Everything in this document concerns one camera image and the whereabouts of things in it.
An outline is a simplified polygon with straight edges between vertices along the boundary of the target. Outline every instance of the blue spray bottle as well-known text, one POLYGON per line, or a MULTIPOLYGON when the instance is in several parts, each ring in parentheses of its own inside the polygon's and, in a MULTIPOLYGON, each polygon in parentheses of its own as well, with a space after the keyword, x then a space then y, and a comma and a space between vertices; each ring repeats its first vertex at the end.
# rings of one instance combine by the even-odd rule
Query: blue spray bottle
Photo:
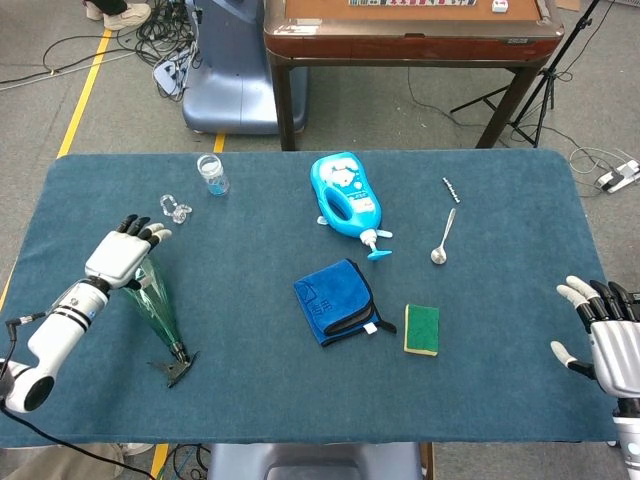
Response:
POLYGON ((391 254, 376 248, 382 209, 358 157, 343 152, 318 159, 311 167, 311 185, 327 223, 343 235, 360 238, 371 248, 369 260, 391 254))

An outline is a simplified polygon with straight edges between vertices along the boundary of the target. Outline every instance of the clear plastic piece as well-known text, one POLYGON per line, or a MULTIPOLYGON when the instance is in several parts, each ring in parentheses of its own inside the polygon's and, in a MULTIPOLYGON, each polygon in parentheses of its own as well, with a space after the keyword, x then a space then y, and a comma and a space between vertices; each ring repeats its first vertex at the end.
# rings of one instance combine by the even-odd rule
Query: clear plastic piece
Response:
POLYGON ((189 205, 178 205, 173 195, 163 195, 160 198, 160 206, 167 217, 171 217, 174 223, 182 224, 187 219, 187 215, 193 211, 189 205))

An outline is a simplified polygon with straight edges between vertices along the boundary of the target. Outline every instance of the floor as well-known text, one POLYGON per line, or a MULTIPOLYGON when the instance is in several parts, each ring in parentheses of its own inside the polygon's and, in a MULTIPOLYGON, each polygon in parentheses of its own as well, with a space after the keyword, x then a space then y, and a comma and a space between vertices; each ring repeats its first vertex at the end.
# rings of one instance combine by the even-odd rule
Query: floor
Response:
MULTIPOLYGON (((604 1, 596 8, 594 26, 579 36, 569 58, 578 54, 609 5, 604 1)), ((563 10, 562 17, 569 29, 578 14, 563 10)), ((581 146, 620 148, 640 155, 639 19, 640 8, 613 5, 572 68, 573 80, 558 82, 556 109, 549 113, 547 126, 581 146)), ((101 35, 102 31, 99 23, 84 18, 79 1, 0 0, 0 80, 34 72, 44 50, 58 39, 101 35)), ((90 55, 98 42, 92 38, 61 44, 50 62, 62 65, 90 55)), ((411 69, 410 73, 416 98, 444 110, 509 79, 507 72, 493 70, 411 69)), ((47 168, 60 148, 86 76, 84 70, 0 91, 0 284, 9 278, 47 168)), ((479 127, 457 127, 432 109, 416 105, 407 89, 407 70, 402 68, 314 69, 310 112, 307 128, 298 139, 304 150, 471 148, 481 132, 479 127)), ((489 114, 486 107, 477 105, 457 118, 483 123, 489 114)), ((502 140, 509 146, 520 145, 509 138, 509 132, 502 140)), ((101 67, 71 152, 211 151, 213 143, 214 136, 186 128, 180 106, 158 96, 149 67, 128 57, 101 67)), ((567 157, 574 149, 551 130, 543 133, 542 146, 567 157)), ((230 136, 225 144, 228 151, 278 148, 278 139, 271 136, 230 136)), ((596 177, 576 178, 592 183, 596 177)), ((592 188, 578 188, 585 195, 584 208, 608 277, 637 289, 640 189, 631 186, 615 195, 589 196, 595 193, 592 188)), ((604 444, 446 444, 437 445, 436 456, 441 480, 626 478, 619 451, 604 444)), ((0 451, 0 460, 3 478, 24 461, 24 453, 0 451)), ((151 454, 131 461, 148 467, 151 454)), ((135 477, 125 473, 123 478, 135 477)))

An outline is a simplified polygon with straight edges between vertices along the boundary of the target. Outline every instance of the green sponge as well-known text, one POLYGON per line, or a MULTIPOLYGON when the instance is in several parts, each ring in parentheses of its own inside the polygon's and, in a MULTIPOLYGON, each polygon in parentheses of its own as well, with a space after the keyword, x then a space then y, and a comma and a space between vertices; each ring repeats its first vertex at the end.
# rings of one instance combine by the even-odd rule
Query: green sponge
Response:
POLYGON ((404 310, 404 351, 437 355, 439 317, 437 308, 407 305, 404 310))

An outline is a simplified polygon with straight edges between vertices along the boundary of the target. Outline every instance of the shoe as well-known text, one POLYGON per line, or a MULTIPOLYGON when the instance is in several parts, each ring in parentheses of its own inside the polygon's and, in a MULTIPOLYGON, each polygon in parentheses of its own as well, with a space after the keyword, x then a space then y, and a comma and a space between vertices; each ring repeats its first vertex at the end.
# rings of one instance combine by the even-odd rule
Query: shoe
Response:
POLYGON ((96 7, 92 2, 84 2, 87 9, 87 18, 89 20, 102 20, 102 10, 96 7))
POLYGON ((127 3, 127 9, 119 15, 105 15, 104 28, 122 30, 126 27, 138 27, 151 15, 151 7, 146 3, 127 3))
POLYGON ((119 443, 118 445, 122 449, 122 455, 125 457, 138 455, 153 448, 153 445, 150 443, 119 443))

